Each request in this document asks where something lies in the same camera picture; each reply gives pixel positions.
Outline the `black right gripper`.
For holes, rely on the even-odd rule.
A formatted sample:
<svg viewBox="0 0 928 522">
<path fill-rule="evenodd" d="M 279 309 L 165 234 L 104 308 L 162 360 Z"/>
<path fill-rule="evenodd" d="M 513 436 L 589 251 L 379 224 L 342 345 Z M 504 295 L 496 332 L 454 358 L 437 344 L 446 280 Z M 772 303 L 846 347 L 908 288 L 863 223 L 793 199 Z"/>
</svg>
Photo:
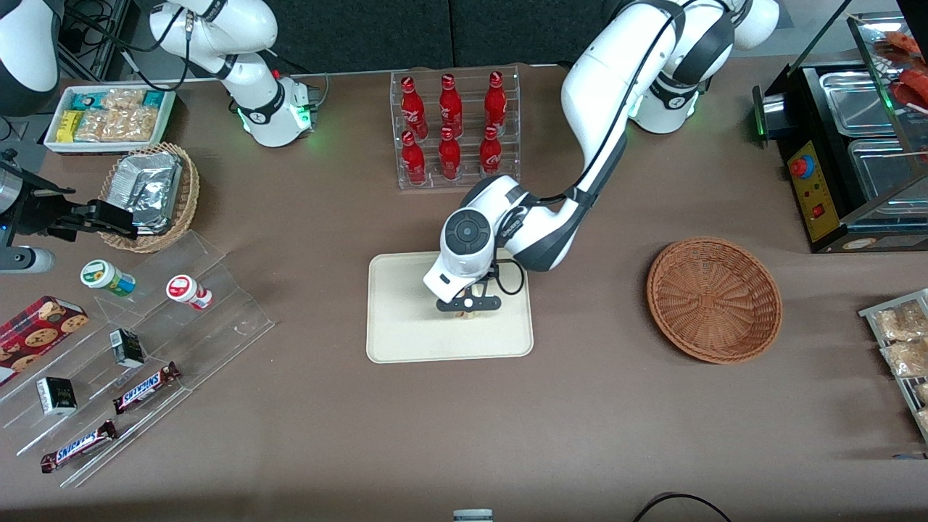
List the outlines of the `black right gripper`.
<svg viewBox="0 0 928 522">
<path fill-rule="evenodd" d="M 71 215 L 75 207 L 66 196 L 75 189 L 61 188 L 29 171 L 2 169 L 2 236 L 49 236 L 74 242 L 79 232 L 108 233 L 137 239 L 133 213 L 100 199 L 84 205 L 84 215 Z"/>
</svg>

